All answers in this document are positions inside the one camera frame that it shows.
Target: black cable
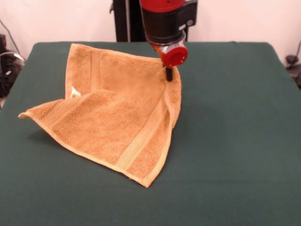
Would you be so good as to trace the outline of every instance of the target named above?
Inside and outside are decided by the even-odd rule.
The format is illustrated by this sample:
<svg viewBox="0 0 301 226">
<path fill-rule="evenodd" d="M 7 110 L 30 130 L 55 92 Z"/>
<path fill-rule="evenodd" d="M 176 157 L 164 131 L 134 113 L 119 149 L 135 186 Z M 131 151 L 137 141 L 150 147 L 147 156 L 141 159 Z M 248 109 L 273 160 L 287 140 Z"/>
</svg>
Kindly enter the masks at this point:
<svg viewBox="0 0 301 226">
<path fill-rule="evenodd" d="M 301 41 L 300 41 L 300 43 L 299 43 L 299 47 L 298 47 L 298 50 L 297 50 L 297 54 L 296 54 L 296 56 L 298 56 L 298 55 L 299 55 L 299 53 L 300 53 L 300 48 L 301 48 Z"/>
<path fill-rule="evenodd" d="M 1 19 L 0 19 L 0 24 L 2 24 L 2 26 L 4 27 L 4 29 L 8 32 L 8 35 L 9 35 L 10 39 L 12 40 L 12 42 L 13 42 L 13 44 L 14 44 L 14 46 L 15 46 L 17 52 L 18 52 L 18 54 L 20 54 L 20 51 L 19 51 L 19 49 L 18 49 L 18 46 L 17 46 L 16 43 L 15 43 L 15 40 L 13 39 L 13 36 L 11 36 L 11 33 L 10 33 L 9 29 L 4 25 L 4 23 L 2 22 Z"/>
</svg>

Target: orange towel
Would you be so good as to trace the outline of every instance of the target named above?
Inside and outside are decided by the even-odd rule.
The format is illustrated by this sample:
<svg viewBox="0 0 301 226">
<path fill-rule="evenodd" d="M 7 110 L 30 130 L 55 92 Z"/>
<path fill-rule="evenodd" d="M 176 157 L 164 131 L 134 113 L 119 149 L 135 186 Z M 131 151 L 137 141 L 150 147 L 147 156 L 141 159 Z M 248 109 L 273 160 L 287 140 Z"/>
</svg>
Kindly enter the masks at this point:
<svg viewBox="0 0 301 226">
<path fill-rule="evenodd" d="M 72 44 L 65 99 L 29 117 L 68 150 L 149 187 L 160 173 L 180 112 L 181 80 L 160 59 Z"/>
</svg>

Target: dark green tablecloth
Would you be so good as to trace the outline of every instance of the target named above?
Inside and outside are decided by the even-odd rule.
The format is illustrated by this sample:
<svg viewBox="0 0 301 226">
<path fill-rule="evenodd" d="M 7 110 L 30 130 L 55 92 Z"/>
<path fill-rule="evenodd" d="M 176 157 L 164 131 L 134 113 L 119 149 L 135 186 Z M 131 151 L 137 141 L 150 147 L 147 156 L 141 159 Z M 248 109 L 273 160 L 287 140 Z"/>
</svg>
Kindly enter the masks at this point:
<svg viewBox="0 0 301 226">
<path fill-rule="evenodd" d="M 17 118 L 64 97 L 69 47 L 35 45 L 0 112 L 1 226 L 301 225 L 301 94 L 270 45 L 188 44 L 180 118 L 148 189 Z"/>
</svg>

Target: towel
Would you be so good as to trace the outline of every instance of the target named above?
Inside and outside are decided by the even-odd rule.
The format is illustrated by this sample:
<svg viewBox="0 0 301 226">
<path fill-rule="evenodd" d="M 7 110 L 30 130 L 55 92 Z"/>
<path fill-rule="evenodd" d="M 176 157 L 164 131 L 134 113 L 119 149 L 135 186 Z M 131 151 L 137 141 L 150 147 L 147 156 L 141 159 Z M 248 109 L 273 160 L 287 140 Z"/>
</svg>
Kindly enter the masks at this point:
<svg viewBox="0 0 301 226">
<path fill-rule="evenodd" d="M 65 97 L 19 115 L 71 152 L 149 187 L 162 170 L 181 106 L 158 58 L 72 44 Z"/>
</svg>

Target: white tag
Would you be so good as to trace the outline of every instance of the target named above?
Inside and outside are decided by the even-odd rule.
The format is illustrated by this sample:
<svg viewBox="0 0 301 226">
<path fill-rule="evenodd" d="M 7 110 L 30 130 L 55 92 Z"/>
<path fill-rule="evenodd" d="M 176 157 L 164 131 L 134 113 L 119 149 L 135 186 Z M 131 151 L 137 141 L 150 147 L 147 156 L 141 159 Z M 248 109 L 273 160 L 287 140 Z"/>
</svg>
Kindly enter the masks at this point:
<svg viewBox="0 0 301 226">
<path fill-rule="evenodd" d="M 80 97 L 81 96 L 81 93 L 78 92 L 73 86 L 72 86 L 72 89 L 71 89 L 71 98 L 74 98 L 74 97 Z"/>
</svg>

